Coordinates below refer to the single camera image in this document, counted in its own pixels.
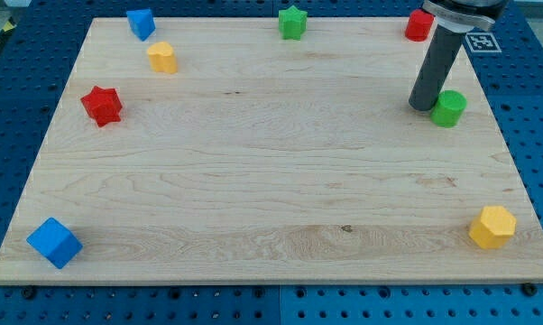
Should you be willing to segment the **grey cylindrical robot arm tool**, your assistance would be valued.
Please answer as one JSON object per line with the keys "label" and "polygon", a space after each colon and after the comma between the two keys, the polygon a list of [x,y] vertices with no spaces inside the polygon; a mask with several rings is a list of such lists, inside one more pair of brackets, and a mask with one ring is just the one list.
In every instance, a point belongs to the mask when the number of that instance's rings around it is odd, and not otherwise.
{"label": "grey cylindrical robot arm tool", "polygon": [[409,104],[418,111],[429,111],[460,51],[465,35],[439,25],[434,31],[428,51],[412,88]]}

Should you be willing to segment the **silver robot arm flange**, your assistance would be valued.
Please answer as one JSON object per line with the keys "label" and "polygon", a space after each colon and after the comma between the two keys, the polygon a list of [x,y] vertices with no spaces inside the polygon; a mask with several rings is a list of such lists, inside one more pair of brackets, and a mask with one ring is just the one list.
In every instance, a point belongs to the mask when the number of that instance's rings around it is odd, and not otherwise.
{"label": "silver robot arm flange", "polygon": [[489,32],[508,3],[508,0],[424,0],[421,8],[453,33],[467,33],[474,28]]}

